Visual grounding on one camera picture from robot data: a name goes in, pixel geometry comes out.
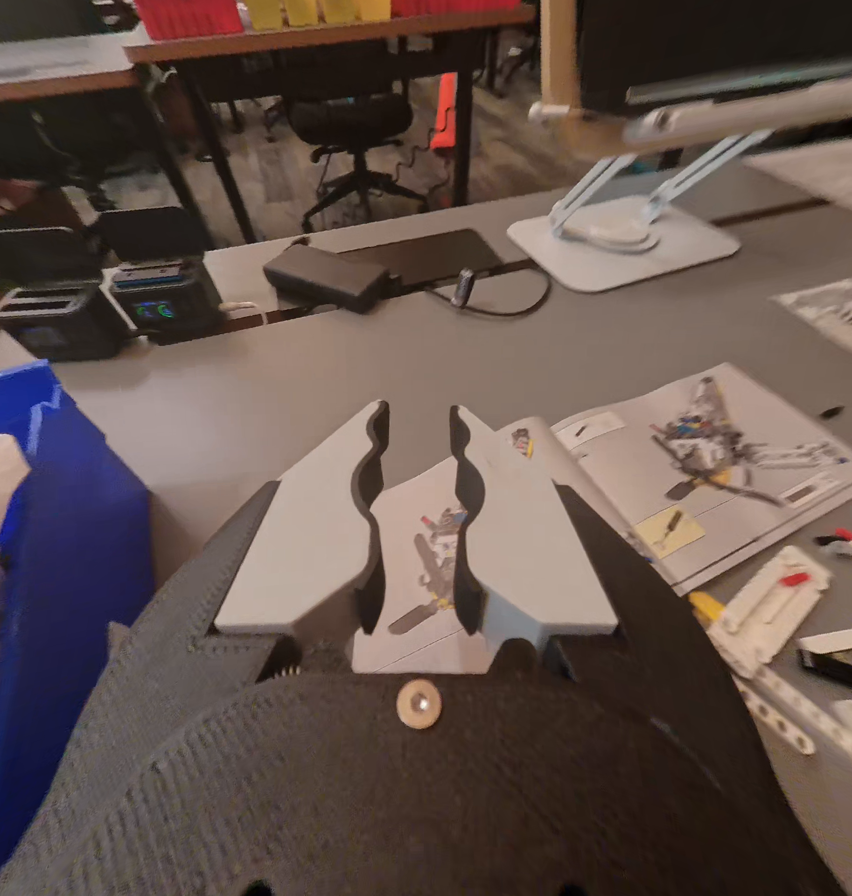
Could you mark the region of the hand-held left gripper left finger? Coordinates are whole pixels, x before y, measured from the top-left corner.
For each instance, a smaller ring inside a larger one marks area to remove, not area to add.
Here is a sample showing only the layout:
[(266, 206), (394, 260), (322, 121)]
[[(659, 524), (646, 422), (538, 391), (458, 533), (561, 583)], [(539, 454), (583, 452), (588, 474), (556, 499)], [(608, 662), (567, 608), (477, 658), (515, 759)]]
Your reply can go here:
[(375, 400), (293, 465), (215, 618), (224, 635), (374, 632), (386, 573), (372, 506), (384, 487), (389, 405)]

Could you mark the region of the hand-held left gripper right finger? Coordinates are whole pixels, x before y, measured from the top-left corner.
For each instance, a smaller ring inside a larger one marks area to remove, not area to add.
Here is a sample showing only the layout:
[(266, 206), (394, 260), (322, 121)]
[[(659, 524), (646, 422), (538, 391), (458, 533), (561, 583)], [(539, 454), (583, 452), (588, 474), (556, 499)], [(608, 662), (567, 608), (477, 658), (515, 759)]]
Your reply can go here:
[(493, 649), (554, 636), (608, 635), (619, 624), (568, 505), (574, 464), (543, 420), (492, 430), (455, 405), (449, 412), (457, 535), (454, 610)]

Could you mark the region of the lego instruction booklet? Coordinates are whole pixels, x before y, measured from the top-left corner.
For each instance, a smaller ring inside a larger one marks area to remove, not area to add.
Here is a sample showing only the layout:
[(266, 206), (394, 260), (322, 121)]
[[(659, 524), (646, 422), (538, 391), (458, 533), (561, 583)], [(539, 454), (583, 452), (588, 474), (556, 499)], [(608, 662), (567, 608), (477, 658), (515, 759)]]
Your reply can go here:
[[(732, 364), (502, 440), (589, 502), (683, 595), (852, 499), (852, 449)], [(387, 588), (357, 673), (485, 671), (484, 638), (454, 612), (465, 518), (450, 457), (373, 505)]]

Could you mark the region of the long white lego beam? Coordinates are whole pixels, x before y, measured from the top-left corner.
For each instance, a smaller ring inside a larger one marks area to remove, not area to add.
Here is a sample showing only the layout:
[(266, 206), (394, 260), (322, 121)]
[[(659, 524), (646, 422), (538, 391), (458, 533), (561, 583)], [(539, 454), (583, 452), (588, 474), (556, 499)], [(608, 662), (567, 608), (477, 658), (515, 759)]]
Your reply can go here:
[(801, 756), (814, 756), (817, 748), (810, 735), (800, 729), (776, 707), (760, 696), (742, 678), (732, 675), (735, 688), (740, 694), (753, 720), (779, 738), (783, 744)]

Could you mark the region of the blue plastic bin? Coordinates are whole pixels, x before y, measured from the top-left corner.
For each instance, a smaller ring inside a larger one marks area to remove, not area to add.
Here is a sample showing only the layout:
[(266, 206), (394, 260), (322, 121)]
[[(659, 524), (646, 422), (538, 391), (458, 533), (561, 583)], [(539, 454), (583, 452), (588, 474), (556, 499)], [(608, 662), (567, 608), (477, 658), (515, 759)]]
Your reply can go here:
[(107, 663), (151, 599), (149, 492), (46, 362), (0, 372), (29, 473), (0, 532), (0, 868), (50, 790)]

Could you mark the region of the black power brick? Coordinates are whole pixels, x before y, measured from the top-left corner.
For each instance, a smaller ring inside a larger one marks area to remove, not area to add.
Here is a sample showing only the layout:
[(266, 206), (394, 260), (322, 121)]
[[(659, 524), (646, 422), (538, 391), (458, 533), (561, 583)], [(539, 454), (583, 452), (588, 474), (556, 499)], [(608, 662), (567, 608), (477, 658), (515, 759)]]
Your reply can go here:
[(293, 243), (263, 266), (280, 296), (308, 307), (334, 306), (357, 315), (386, 298), (393, 275), (378, 263), (356, 261), (306, 243)]

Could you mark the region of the black charger with green display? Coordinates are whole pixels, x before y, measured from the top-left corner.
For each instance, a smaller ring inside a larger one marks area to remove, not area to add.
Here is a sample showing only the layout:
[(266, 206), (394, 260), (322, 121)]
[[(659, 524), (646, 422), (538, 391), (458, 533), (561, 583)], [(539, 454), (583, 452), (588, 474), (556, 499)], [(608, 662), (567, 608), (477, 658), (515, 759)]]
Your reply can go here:
[(227, 322), (203, 259), (121, 263), (109, 280), (112, 299), (141, 332), (159, 342), (217, 333)]

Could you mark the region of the white screen stand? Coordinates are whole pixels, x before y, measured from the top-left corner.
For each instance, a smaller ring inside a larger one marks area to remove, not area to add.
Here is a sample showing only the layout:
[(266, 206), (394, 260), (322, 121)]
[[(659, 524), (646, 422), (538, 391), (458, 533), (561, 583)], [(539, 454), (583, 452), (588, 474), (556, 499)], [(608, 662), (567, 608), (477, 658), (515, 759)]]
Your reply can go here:
[[(755, 98), (662, 106), (618, 124), (589, 122), (564, 106), (537, 103), (533, 111), (559, 124), (594, 164), (547, 214), (512, 223), (507, 235), (559, 285), (599, 294), (738, 252), (738, 240), (677, 208), (676, 198), (778, 130), (851, 118), (852, 76)], [(649, 195), (594, 202), (644, 151), (709, 141), (711, 148)]]

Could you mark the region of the black battery charger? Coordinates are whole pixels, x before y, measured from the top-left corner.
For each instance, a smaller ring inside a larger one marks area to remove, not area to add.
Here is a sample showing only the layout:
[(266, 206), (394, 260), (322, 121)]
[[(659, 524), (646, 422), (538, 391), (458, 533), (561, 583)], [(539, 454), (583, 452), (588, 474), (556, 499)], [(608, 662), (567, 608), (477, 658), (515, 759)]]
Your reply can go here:
[(0, 329), (51, 363), (107, 360), (131, 330), (99, 280), (16, 287), (0, 300)]

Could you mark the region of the zebra sticker sheet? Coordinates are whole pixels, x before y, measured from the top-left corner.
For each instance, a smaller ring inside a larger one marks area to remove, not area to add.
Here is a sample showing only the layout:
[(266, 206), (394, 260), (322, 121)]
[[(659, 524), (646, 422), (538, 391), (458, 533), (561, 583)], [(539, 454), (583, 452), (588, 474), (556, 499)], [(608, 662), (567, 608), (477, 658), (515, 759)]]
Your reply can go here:
[(771, 299), (829, 342), (852, 354), (852, 279)]

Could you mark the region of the black office chair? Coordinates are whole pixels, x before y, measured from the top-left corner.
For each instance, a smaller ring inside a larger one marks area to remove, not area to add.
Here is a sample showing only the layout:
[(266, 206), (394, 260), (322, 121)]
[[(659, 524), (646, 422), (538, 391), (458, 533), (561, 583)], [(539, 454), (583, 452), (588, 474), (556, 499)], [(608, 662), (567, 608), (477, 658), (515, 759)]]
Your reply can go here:
[(397, 196), (429, 208), (428, 198), (398, 183), (394, 175), (375, 171), (367, 164), (367, 153), (381, 148), (399, 148), (401, 136), (413, 122), (413, 111), (405, 95), (389, 92), (325, 102), (295, 102), (287, 108), (293, 133), (312, 147), (310, 161), (330, 162), (338, 154), (347, 155), (352, 169), (318, 188), (320, 200), (304, 212), (303, 234), (313, 233), (313, 218), (351, 195), (356, 195), (366, 221), (372, 220), (370, 196), (376, 193)]

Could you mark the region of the orange traffic cone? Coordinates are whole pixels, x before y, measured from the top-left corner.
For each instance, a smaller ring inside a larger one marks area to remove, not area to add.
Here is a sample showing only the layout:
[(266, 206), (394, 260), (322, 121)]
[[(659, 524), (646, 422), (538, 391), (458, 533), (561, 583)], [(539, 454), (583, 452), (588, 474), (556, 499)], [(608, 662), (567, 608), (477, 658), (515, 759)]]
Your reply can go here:
[(430, 138), (430, 150), (435, 153), (450, 153), (455, 148), (456, 88), (456, 73), (441, 75), (435, 121)]

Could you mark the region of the red plastic bin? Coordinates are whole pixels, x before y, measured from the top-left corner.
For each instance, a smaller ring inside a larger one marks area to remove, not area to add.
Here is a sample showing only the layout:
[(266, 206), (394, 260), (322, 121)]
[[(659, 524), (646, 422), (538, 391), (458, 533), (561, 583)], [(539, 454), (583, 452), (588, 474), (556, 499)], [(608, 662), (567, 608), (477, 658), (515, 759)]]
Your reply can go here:
[(235, 1), (134, 1), (153, 41), (241, 34)]
[(474, 14), (507, 11), (520, 6), (520, 1), (391, 1), (394, 17), (416, 17), (440, 14)]

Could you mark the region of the white lego frame assembly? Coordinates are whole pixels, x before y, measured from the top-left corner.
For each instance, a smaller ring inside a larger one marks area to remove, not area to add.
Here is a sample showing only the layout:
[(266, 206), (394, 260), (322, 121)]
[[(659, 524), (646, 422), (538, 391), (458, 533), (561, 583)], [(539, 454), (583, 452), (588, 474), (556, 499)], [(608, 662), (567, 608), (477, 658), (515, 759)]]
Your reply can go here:
[(790, 641), (829, 590), (833, 573), (785, 546), (725, 606), (706, 633), (734, 675), (751, 680)]

